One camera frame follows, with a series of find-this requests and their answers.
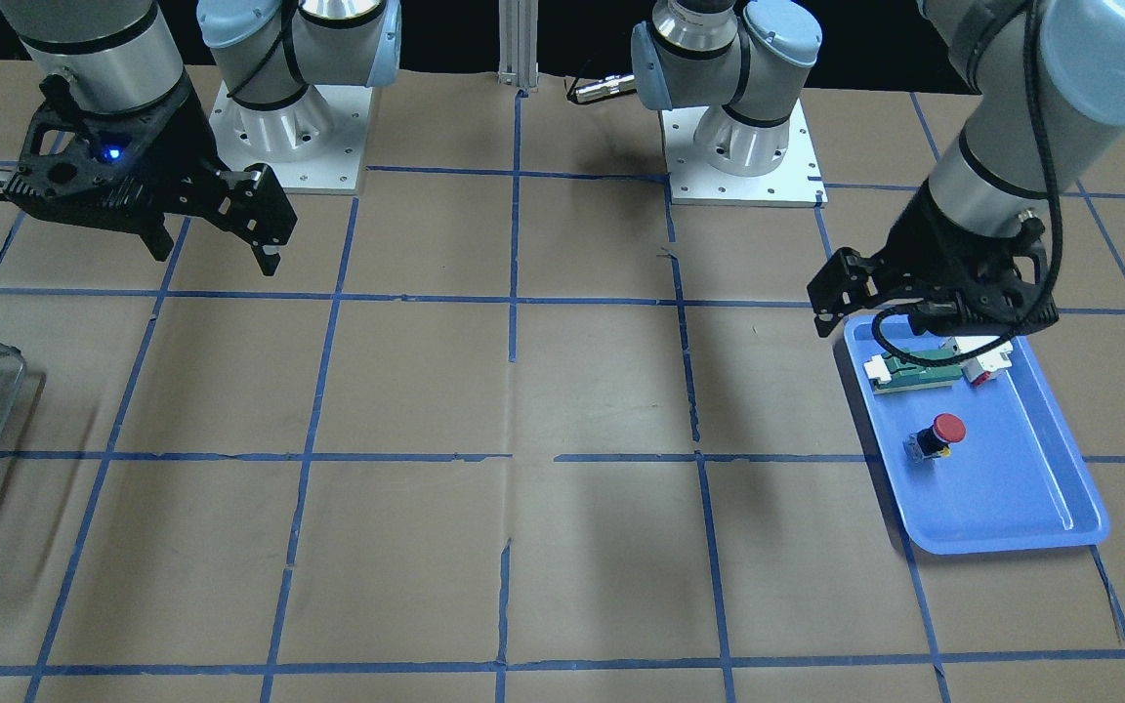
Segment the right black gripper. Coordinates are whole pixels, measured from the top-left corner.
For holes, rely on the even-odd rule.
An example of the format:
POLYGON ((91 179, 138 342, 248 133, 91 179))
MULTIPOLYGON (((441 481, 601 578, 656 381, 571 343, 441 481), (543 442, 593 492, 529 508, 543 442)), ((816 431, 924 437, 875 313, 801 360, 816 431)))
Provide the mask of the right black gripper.
POLYGON ((82 110, 66 76, 45 76, 40 92, 6 200, 37 220, 135 234, 156 262, 176 246, 165 214, 199 217, 276 274, 298 214, 271 165, 225 170, 190 76, 155 103, 115 115, 82 110))

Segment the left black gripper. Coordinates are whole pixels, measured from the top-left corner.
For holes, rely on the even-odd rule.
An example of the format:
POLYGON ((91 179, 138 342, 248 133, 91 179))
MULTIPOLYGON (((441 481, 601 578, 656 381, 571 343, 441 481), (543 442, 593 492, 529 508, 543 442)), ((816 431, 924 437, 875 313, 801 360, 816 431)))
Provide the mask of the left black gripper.
POLYGON ((925 300, 909 315, 912 332, 935 337, 1000 337, 1023 321, 1022 335, 1058 324, 1043 298, 1050 256, 1036 215, 1014 222, 1012 237, 987 237, 956 226, 922 184, 875 256, 839 247, 807 285, 817 337, 844 317, 889 300, 925 300))

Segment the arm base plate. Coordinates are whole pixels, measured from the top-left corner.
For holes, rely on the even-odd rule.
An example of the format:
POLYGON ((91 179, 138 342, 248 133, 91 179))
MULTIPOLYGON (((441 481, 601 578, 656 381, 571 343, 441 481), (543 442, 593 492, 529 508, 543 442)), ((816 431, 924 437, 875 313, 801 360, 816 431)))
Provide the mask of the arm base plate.
POLYGON ((829 201, 803 103, 771 128, 738 123, 719 106, 659 116, 674 204, 814 208, 829 201))
POLYGON ((357 195, 376 98, 366 85, 310 85, 297 103, 253 111, 222 84, 210 125, 235 170, 264 163, 286 192, 357 195))

